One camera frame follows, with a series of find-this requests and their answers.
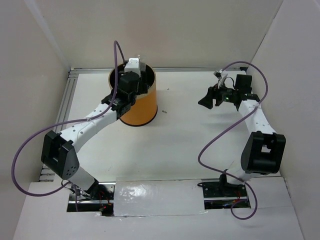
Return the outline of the clear bottle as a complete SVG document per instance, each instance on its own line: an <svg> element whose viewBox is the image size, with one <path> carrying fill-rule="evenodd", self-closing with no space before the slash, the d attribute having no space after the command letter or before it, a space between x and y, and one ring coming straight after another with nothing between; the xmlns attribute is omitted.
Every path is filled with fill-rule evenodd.
<svg viewBox="0 0 320 240"><path fill-rule="evenodd" d="M139 61L139 70L141 72L145 72L146 71L146 63L144 62L144 58L139 54L136 54L135 57L138 58L138 61Z"/></svg>

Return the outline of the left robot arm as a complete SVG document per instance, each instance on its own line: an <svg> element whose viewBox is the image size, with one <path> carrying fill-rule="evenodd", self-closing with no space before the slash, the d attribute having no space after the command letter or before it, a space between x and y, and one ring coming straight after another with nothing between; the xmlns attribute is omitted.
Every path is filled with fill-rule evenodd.
<svg viewBox="0 0 320 240"><path fill-rule="evenodd" d="M76 185L88 200L97 197L102 188L99 181L80 166L77 153L99 131L126 114L137 96L148 92L147 78L146 71L118 73L115 98L111 94L106 96L83 122L59 133L51 130L44 136L41 161L62 180Z"/></svg>

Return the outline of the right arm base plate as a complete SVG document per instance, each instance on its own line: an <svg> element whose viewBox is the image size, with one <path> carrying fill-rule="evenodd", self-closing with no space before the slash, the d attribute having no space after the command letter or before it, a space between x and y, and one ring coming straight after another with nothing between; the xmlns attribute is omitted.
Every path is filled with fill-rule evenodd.
<svg viewBox="0 0 320 240"><path fill-rule="evenodd" d="M218 180L202 181L197 184L202 189L204 209L230 209L234 203L235 208L250 208L250 201L244 185L223 185Z"/></svg>

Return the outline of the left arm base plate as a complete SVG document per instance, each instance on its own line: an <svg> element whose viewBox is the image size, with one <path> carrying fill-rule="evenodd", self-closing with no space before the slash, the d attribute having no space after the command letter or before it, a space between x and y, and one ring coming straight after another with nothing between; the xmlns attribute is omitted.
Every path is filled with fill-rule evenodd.
<svg viewBox="0 0 320 240"><path fill-rule="evenodd" d="M69 197L66 211L68 213L84 212L98 213L104 217L114 217L114 195L116 182L100 182L99 190L90 196L79 188L66 187L69 190Z"/></svg>

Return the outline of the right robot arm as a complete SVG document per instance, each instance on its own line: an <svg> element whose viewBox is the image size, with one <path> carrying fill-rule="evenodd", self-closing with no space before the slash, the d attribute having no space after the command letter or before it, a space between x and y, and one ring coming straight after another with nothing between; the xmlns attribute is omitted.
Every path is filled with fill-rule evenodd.
<svg viewBox="0 0 320 240"><path fill-rule="evenodd" d="M227 74L215 72L218 79L208 88L207 94L198 104L212 109L223 102L231 103L244 118L249 138L239 161L234 161L219 177L218 190L230 196L236 186L258 176L276 174L280 170L286 138L271 127L260 106L260 98L252 92L252 76L238 74L227 87Z"/></svg>

